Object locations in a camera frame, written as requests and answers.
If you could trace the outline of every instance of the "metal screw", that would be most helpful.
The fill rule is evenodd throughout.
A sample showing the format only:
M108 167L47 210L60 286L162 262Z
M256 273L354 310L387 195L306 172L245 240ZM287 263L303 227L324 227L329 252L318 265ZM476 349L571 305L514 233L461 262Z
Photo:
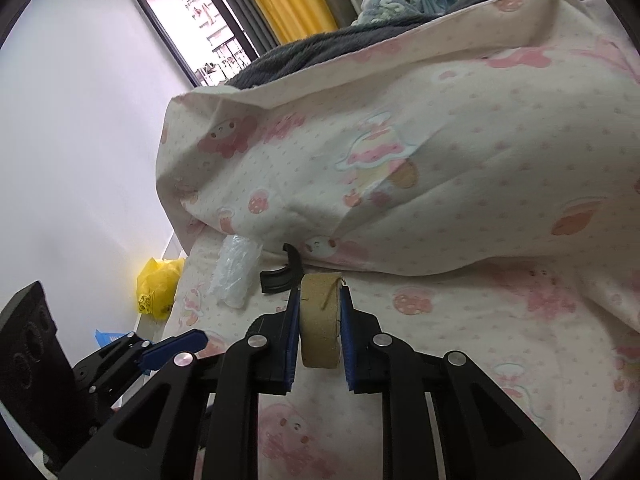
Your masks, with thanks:
M454 366L462 366L466 363L466 356L462 352L451 352L447 359Z
M189 352L180 352L174 357L174 364L178 366L188 366L193 363L193 354Z
M373 336L373 344L376 346L389 346L394 339L389 334L376 334Z
M267 338L265 336L257 334L252 335L249 339L246 340L247 344L252 348L262 348L267 344Z

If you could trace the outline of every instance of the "tape roll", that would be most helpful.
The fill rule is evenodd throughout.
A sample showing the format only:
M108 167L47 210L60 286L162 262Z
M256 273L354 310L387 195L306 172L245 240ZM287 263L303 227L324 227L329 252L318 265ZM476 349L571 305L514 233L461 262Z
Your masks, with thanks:
M308 368L336 368L340 362L339 272L306 274L300 286L300 346Z

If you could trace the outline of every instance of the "gray fleece blanket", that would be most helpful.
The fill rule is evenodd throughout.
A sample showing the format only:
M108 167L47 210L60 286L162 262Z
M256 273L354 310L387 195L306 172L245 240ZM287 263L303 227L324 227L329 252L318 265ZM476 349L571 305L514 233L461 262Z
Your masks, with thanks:
M446 14L485 1L487 0L458 0ZM436 14L401 16L384 23L352 25L335 32L315 34L304 40L287 43L270 50L226 84L242 90L276 81L303 68L394 38L439 17Z

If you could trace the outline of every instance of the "transparent plastic packaging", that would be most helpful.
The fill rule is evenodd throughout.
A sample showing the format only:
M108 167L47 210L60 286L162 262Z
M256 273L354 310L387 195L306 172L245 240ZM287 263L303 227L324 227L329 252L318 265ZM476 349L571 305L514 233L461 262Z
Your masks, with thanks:
M225 238L213 269L209 295L218 305L242 308L254 283L262 244L238 235Z

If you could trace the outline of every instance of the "round hole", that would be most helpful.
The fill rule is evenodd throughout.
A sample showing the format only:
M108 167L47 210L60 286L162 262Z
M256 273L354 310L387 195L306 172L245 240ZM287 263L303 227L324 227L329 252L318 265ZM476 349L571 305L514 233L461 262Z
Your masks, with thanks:
M27 358L22 354L14 355L14 369L15 374L18 376L18 382L25 390L31 387L33 377L31 376L31 367Z
M38 327L32 322L28 322L24 329L24 339L31 358L36 362L39 361L44 354L44 345Z
M41 308L38 313L38 323L40 324L40 328L43 329L44 332L49 331L49 327L50 327L49 316L47 316L47 313L43 308Z

